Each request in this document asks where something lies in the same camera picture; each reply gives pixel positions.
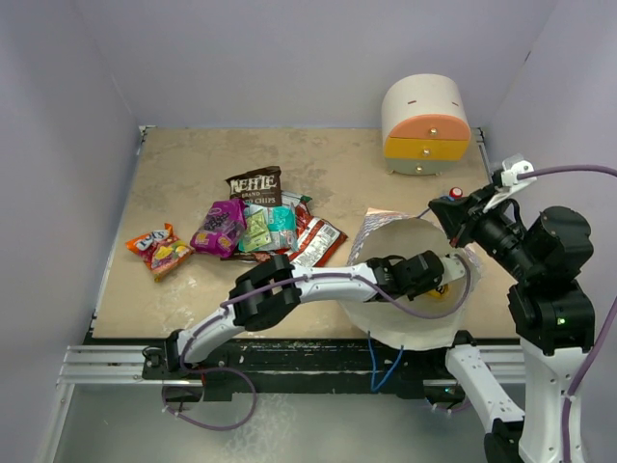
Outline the yellow m&m packet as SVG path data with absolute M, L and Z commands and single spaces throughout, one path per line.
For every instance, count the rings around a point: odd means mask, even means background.
M 436 299 L 444 299 L 449 295 L 449 285 L 438 286 L 427 292 L 427 295 Z

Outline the orange snack packet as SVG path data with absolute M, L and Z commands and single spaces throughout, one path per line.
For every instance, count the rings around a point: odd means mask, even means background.
M 194 254 L 193 248 L 174 232 L 171 223 L 125 242 L 126 248 L 140 257 L 153 280 L 160 282 Z

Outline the round drawer box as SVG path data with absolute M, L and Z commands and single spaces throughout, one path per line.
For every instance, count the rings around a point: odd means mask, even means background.
M 386 92 L 381 107 L 383 155 L 389 171 L 436 176 L 467 151 L 471 130 L 457 84 L 433 73 L 407 76 Z

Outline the green chips bag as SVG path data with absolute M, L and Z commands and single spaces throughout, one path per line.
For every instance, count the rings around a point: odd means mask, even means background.
M 282 191 L 282 204 L 286 206 L 296 207 L 299 203 L 308 204 L 311 197 L 303 194 L 297 194 L 289 191 Z

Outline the red doritos bag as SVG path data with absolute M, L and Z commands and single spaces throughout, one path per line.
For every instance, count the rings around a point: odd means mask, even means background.
M 295 206 L 298 249 L 253 253 L 257 262 L 264 262 L 275 255 L 287 255 L 291 262 L 305 267 L 323 267 L 348 239 L 346 233 L 329 221 L 314 216 L 308 202 L 300 200 Z

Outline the green candy packet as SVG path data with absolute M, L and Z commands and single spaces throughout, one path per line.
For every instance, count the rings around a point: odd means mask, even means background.
M 262 209 L 249 211 L 245 215 L 245 221 L 246 229 L 239 243 L 242 252 L 249 253 L 272 242 L 267 217 Z

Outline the purple snack packet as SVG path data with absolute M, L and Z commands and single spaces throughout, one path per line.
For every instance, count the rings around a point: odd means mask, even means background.
M 240 199 L 215 202 L 208 210 L 190 245 L 198 254 L 226 259 L 246 231 L 245 204 Z

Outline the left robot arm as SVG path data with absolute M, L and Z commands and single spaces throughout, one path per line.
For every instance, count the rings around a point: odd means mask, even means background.
M 143 350 L 147 379 L 187 378 L 211 353 L 236 336 L 281 323 L 303 304 L 320 301 L 390 303 L 419 318 L 400 300 L 413 300 L 447 283 L 444 258 L 427 251 L 410 259 L 372 258 L 352 266 L 321 268 L 277 256 L 235 281 L 228 299 L 190 329 L 172 332 Z

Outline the brown potato chips bag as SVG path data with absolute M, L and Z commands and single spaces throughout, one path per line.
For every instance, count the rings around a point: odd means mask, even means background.
M 259 168 L 229 177 L 226 182 L 230 189 L 229 197 L 242 200 L 245 207 L 248 204 L 265 207 L 282 205 L 281 168 L 278 166 Z M 253 253 L 241 252 L 238 244 L 228 260 L 257 262 Z

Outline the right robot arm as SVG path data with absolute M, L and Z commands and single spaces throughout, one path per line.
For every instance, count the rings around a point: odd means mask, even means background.
M 488 185 L 467 197 L 435 199 L 429 208 L 450 245 L 478 245 L 515 279 L 508 309 L 523 350 L 525 406 L 510 401 L 471 344 L 443 344 L 429 353 L 439 377 L 454 376 L 485 428 L 489 462 L 581 462 L 577 371 L 590 358 L 595 310 L 577 276 L 594 252 L 591 228 L 579 213 L 551 206 L 530 228 L 511 198 L 491 206 Z

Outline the teal snack packet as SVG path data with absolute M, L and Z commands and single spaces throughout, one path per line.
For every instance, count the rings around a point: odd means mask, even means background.
M 253 252 L 296 251 L 298 249 L 298 242 L 294 209 L 291 206 L 285 205 L 265 207 L 248 204 L 244 208 L 244 217 L 249 211 L 254 212 L 260 209 L 266 214 L 272 242 Z

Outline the black table edge rail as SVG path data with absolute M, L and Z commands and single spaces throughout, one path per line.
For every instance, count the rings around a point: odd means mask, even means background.
M 217 348 L 197 373 L 147 379 L 143 350 L 160 339 L 93 339 L 67 349 L 58 382 L 68 385 L 165 386 L 197 392 L 208 400 L 236 393 L 367 395 L 372 362 L 367 340 L 234 339 Z M 450 394 L 457 381 L 447 372 L 442 349 L 407 352 L 381 393 L 400 398 Z

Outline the blue checkered paper bag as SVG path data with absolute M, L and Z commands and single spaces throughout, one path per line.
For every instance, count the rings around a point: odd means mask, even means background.
M 433 251 L 440 257 L 459 254 L 469 266 L 464 279 L 449 284 L 446 298 L 436 299 L 427 294 L 412 301 L 400 298 L 398 303 L 411 310 L 411 314 L 389 302 L 340 303 L 351 322 L 368 336 L 373 393 L 385 388 L 404 353 L 448 347 L 453 343 L 470 294 L 480 280 L 481 261 L 471 247 L 451 248 L 443 231 L 433 222 L 383 209 L 370 208 L 366 212 L 352 244 L 349 265 L 391 255 L 408 259 L 425 251 Z

